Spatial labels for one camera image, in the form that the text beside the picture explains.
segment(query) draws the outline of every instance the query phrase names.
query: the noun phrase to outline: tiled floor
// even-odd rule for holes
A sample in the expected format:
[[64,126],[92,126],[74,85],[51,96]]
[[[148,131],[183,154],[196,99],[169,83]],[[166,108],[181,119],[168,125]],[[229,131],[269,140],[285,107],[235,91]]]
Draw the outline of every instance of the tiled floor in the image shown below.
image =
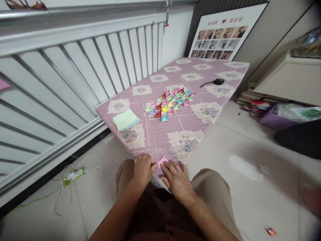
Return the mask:
[[[230,100],[188,160],[189,176],[193,178],[202,168],[221,173],[231,188],[236,222],[245,241],[311,240],[315,227],[321,223],[305,207],[300,193],[320,186],[321,162],[279,146],[273,134],[273,130],[260,125],[257,118]],[[49,217],[57,192],[11,214],[2,222],[0,240],[86,240],[90,237],[115,202],[118,165],[130,158],[112,135],[88,153],[92,152],[100,156],[100,162],[97,164],[95,155],[82,162],[89,172],[61,194],[57,205],[60,213],[69,206],[72,195],[71,206],[61,219]],[[264,166],[268,175],[252,180],[246,171],[230,166],[232,156],[254,167]],[[74,167],[85,157],[79,158]],[[59,181],[49,182],[24,203],[52,193],[59,185]],[[273,227],[278,235],[271,238],[265,227]]]

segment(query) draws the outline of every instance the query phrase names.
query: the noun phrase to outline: purple basket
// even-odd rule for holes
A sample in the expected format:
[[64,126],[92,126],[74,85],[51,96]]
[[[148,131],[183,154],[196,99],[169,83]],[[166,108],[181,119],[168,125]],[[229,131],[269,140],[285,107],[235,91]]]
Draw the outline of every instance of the purple basket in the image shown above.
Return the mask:
[[299,124],[278,115],[273,114],[273,110],[277,105],[274,105],[259,121],[261,124],[270,127],[274,130],[281,130]]

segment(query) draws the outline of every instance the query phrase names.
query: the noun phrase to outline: radiator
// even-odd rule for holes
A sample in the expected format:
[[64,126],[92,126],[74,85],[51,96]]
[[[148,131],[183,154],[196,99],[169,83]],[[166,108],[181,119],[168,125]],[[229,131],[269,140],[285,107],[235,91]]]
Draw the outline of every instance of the radiator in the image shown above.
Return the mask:
[[95,107],[162,65],[166,14],[0,37],[0,188],[100,120]]

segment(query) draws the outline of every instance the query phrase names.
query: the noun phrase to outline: stack of books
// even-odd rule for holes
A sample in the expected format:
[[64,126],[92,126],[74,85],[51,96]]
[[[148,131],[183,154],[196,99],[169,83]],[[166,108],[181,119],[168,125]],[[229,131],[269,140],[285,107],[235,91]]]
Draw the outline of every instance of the stack of books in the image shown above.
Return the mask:
[[243,91],[236,102],[253,116],[262,116],[276,103],[290,100],[268,94],[254,92],[255,83],[250,83],[248,90]]
[[129,128],[136,125],[140,119],[134,114],[131,109],[124,113],[118,114],[113,118],[114,124],[121,133],[125,133]]

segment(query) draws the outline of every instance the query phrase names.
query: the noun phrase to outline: plastic bag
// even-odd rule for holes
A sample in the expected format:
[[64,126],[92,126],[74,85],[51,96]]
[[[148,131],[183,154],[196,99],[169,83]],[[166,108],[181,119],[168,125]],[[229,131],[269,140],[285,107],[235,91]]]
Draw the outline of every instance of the plastic bag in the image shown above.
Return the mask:
[[285,119],[305,123],[321,119],[321,107],[306,107],[299,104],[280,103],[273,110],[273,114]]

